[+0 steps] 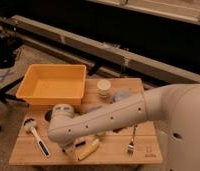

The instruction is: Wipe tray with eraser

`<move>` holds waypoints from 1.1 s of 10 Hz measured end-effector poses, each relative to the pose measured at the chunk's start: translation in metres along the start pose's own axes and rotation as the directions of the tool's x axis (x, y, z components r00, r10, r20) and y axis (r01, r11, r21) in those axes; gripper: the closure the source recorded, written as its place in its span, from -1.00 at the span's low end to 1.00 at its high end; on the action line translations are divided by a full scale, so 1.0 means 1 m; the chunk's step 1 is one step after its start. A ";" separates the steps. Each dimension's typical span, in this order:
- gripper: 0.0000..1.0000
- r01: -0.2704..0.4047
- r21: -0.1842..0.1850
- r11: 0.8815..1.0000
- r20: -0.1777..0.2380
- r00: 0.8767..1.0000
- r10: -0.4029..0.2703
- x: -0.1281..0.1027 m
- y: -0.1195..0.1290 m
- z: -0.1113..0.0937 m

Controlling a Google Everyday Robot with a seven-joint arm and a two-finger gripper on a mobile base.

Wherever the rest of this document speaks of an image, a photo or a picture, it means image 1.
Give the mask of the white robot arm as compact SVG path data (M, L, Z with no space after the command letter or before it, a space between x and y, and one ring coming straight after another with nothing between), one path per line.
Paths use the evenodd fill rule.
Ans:
M75 117L56 105L48 137L65 148L78 137L166 119L167 171L200 171L200 84L172 84L136 93Z

